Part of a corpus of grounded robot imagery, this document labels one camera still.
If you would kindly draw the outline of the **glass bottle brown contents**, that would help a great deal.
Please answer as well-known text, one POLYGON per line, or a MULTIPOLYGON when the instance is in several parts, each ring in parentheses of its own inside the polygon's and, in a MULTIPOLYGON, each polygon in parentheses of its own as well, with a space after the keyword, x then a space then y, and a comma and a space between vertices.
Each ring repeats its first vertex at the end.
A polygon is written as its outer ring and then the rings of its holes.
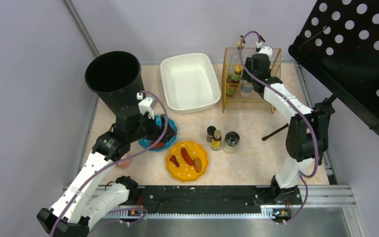
POLYGON ((240 57, 239 52, 245 46, 245 40, 243 39, 243 35, 239 37, 238 42, 236 43, 236 48, 233 50, 230 57, 230 65, 236 66, 240 65, 240 57))

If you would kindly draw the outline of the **silver lid glass jar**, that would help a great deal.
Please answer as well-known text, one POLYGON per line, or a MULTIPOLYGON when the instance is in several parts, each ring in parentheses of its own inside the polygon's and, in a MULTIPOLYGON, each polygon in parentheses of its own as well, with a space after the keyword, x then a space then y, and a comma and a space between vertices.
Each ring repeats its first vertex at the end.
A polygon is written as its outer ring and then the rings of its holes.
POLYGON ((250 83, 244 83, 241 85, 241 96, 249 97, 253 91, 253 86, 250 83))

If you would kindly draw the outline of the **small yellow label bottle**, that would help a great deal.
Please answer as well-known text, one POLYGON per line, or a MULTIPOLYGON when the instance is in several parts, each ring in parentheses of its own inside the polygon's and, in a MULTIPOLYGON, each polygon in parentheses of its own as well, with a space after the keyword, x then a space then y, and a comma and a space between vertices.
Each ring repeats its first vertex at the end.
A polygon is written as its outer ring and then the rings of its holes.
POLYGON ((213 134, 213 140, 211 142, 211 148, 214 151, 218 151, 221 148, 222 143, 222 132, 220 130, 215 130, 213 134))

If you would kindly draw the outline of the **glass oil bottle gold spout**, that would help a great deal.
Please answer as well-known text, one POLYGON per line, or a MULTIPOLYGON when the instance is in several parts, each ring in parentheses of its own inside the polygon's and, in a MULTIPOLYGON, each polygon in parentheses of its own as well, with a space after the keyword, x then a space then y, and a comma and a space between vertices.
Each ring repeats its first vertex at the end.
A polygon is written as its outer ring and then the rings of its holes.
POLYGON ((256 51, 260 51, 265 44, 265 39, 260 35, 259 40, 255 43, 256 51))

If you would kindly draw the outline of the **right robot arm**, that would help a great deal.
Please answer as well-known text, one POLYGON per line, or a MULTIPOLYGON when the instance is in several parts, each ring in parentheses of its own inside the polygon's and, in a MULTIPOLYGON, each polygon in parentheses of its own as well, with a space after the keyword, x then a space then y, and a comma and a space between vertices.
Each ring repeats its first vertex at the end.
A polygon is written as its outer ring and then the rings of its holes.
POLYGON ((270 198, 282 202, 295 196, 298 181, 312 178, 322 163, 328 149, 328 128, 334 95, 310 108, 291 94, 278 77, 271 76, 270 58, 265 53, 247 57, 243 79, 250 82, 253 90, 273 105, 286 119, 288 133, 285 141, 288 157, 280 171, 273 176, 268 191, 270 198))

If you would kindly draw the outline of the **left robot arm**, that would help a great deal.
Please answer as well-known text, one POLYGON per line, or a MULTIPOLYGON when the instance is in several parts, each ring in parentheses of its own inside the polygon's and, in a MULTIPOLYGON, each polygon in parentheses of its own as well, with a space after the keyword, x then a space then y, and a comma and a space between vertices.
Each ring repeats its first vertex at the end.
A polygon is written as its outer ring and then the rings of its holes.
POLYGON ((62 196, 49 208, 42 208, 37 219, 51 237, 86 237, 115 206, 129 200, 137 183, 121 176, 103 194, 93 198, 103 178, 114 166, 131 160, 164 143, 176 130, 168 113, 155 118, 150 105, 120 109, 108 131, 100 135, 88 159, 62 196))

